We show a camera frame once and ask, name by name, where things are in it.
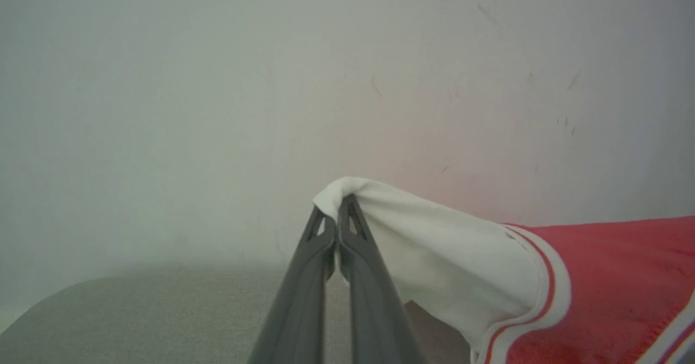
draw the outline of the white stripe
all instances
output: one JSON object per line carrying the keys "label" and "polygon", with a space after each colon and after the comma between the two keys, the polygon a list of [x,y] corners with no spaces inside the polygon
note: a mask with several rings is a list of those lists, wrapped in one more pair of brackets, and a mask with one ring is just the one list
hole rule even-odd
{"label": "white stripe", "polygon": [[531,307],[531,309],[528,312],[526,312],[526,314],[521,315],[520,317],[507,319],[490,325],[490,327],[485,331],[485,333],[482,336],[482,343],[480,345],[479,352],[471,349],[471,362],[475,364],[485,362],[485,357],[487,355],[487,349],[490,344],[490,340],[492,339],[492,336],[497,332],[497,330],[508,325],[528,322],[529,320],[533,319],[539,313],[541,313],[541,310],[543,310],[543,308],[546,306],[546,300],[548,300],[549,296],[548,270],[546,268],[546,263],[543,261],[541,255],[538,253],[536,248],[534,248],[534,246],[532,246],[531,243],[529,243],[527,240],[521,237],[521,235],[515,233],[505,225],[502,226],[506,230],[507,235],[514,238],[514,240],[516,240],[516,242],[518,242],[524,248],[524,250],[526,250],[529,253],[529,255],[531,255],[531,257],[533,258],[534,264],[536,265],[536,270],[538,271],[538,293],[536,295],[536,302],[534,303],[533,307]]}
{"label": "white stripe", "polygon": [[666,362],[668,364],[671,364],[671,362],[673,362],[675,364],[676,362],[680,361],[680,359],[682,359],[683,356],[685,356],[685,354],[688,351],[693,350],[692,347],[693,347],[694,343],[695,343],[695,332],[691,332],[690,335],[688,336],[688,338],[683,340],[683,343],[680,344],[680,347],[678,347],[678,349],[673,351],[673,354],[671,354],[671,357],[669,357]]}
{"label": "white stripe", "polygon": [[[507,233],[509,235],[511,235],[516,240],[518,240],[519,243],[524,245],[524,248],[526,248],[526,250],[528,250],[529,253],[534,254],[534,259],[537,258],[536,261],[539,263],[539,270],[542,270],[544,275],[543,279],[540,279],[541,289],[539,290],[539,294],[541,295],[539,295],[539,300],[538,302],[536,302],[536,305],[534,305],[533,309],[531,309],[531,311],[527,314],[516,319],[510,319],[505,322],[499,322],[497,324],[494,324],[490,327],[490,329],[487,332],[485,332],[484,341],[486,341],[486,349],[481,351],[482,354],[480,355],[480,357],[477,358],[477,363],[485,361],[484,355],[487,353],[487,343],[489,343],[489,340],[492,337],[492,335],[501,327],[516,324],[516,326],[510,326],[508,329],[504,330],[501,334],[499,334],[499,336],[497,336],[497,339],[495,339],[494,344],[492,346],[490,364],[506,362],[507,353],[509,352],[511,345],[514,343],[514,341],[519,339],[519,337],[526,334],[527,332],[540,329],[547,329],[548,327],[552,327],[558,324],[558,322],[560,322],[560,320],[564,318],[567,311],[569,310],[569,305],[571,302],[572,295],[569,272],[567,272],[567,268],[563,262],[563,259],[559,256],[558,252],[555,251],[554,248],[548,244],[548,242],[543,240],[538,235],[529,232],[528,230],[524,230],[523,228],[519,228],[513,225],[506,226],[506,228]],[[533,319],[545,307],[546,300],[549,297],[549,277],[548,271],[546,270],[546,263],[542,260],[541,256],[537,254],[536,249],[533,246],[531,246],[518,233],[521,233],[524,237],[526,237],[528,240],[530,240],[536,246],[538,246],[541,252],[546,256],[546,258],[548,258],[548,261],[551,263],[551,268],[553,269],[555,281],[554,299],[551,303],[551,306],[548,309],[548,312],[546,312],[546,314],[540,319],[537,319],[535,322],[531,322],[529,324],[519,323],[527,322]]]}
{"label": "white stripe", "polygon": [[[673,342],[675,342],[690,326],[693,320],[695,320],[695,291],[690,295],[690,300],[688,304],[685,305],[683,311],[673,318],[673,321],[664,329],[652,346],[647,349],[645,354],[636,361],[636,364],[651,364],[652,362],[660,360]],[[690,345],[681,344],[680,347],[683,346],[685,346],[685,350],[683,351],[685,353]]]}

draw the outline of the white cloth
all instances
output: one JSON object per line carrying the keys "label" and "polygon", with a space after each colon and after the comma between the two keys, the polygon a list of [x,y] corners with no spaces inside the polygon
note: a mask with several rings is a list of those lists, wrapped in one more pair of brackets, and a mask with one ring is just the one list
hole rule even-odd
{"label": "white cloth", "polygon": [[338,218],[355,194],[403,302],[459,330],[473,352],[493,323],[518,317],[539,295],[534,258],[507,229],[387,184],[341,178],[313,203]]}

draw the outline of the red stripe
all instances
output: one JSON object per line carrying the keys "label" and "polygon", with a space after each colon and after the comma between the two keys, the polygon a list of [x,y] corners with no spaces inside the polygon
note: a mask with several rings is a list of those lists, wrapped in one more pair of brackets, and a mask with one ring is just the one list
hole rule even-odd
{"label": "red stripe", "polygon": [[487,354],[486,354],[486,356],[485,356],[485,363],[484,363],[484,364],[489,364],[489,363],[490,363],[490,360],[491,360],[491,358],[492,358],[492,347],[493,347],[493,344],[495,343],[495,340],[497,339],[497,337],[499,337],[499,335],[502,334],[502,332],[504,332],[505,330],[507,330],[507,329],[509,329],[510,327],[513,327],[513,326],[519,326],[519,325],[522,325],[522,324],[529,324],[529,323],[532,323],[532,322],[536,322],[538,319],[541,319],[546,313],[548,313],[549,309],[551,309],[551,303],[553,302],[553,299],[554,299],[554,296],[555,296],[555,275],[554,275],[554,273],[553,273],[553,267],[552,267],[552,265],[551,265],[551,261],[549,261],[548,257],[546,257],[546,254],[545,254],[543,251],[541,251],[541,249],[540,249],[538,246],[536,246],[536,243],[534,243],[534,242],[532,242],[531,240],[529,240],[529,238],[527,238],[526,236],[524,236],[522,233],[520,233],[520,232],[518,232],[518,231],[516,231],[516,230],[512,230],[512,231],[514,231],[515,233],[517,233],[519,236],[523,237],[524,240],[526,240],[526,242],[530,243],[531,246],[533,246],[533,248],[536,249],[536,252],[538,252],[538,253],[541,255],[541,258],[543,258],[543,263],[546,264],[546,270],[548,270],[548,279],[549,279],[549,283],[548,283],[548,299],[546,299],[546,304],[543,306],[543,310],[541,310],[541,312],[540,312],[538,315],[536,315],[535,317],[533,317],[533,319],[530,319],[530,320],[528,320],[528,321],[526,321],[526,322],[519,323],[519,324],[508,324],[507,326],[500,327],[500,328],[492,335],[492,337],[490,338],[490,343],[489,343],[489,345],[488,345],[488,347],[487,347]]}
{"label": "red stripe", "polygon": [[681,344],[683,344],[683,341],[686,340],[686,338],[690,337],[691,334],[693,334],[693,331],[695,331],[695,322],[691,322],[690,326],[688,326],[685,331],[680,334],[678,339],[671,344],[671,347],[664,353],[664,355],[661,357],[661,360],[659,361],[659,364],[662,362],[667,362],[668,360],[671,359],[671,355],[673,355],[673,352],[676,351],[680,347]]}

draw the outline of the white wall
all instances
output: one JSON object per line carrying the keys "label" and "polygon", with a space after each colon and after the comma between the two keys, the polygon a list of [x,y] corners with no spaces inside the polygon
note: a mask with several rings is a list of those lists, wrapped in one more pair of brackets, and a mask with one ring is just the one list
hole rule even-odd
{"label": "white wall", "polygon": [[695,0],[0,0],[0,305],[280,266],[329,181],[695,213]]}

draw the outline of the striped trim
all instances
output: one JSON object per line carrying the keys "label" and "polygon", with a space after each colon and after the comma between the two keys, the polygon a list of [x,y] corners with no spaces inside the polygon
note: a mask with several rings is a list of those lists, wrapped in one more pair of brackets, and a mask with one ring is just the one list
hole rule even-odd
{"label": "striped trim", "polygon": [[476,364],[497,364],[507,360],[511,345],[519,337],[534,330],[552,327],[566,315],[571,302],[571,283],[567,268],[551,245],[528,230],[504,225],[507,233],[534,255],[541,272],[539,300],[527,314],[498,322],[485,332],[484,345],[479,357],[472,357]]}
{"label": "striped trim", "polygon": [[690,295],[683,311],[661,332],[651,347],[637,360],[637,364],[651,362],[678,362],[695,342],[695,291]]}

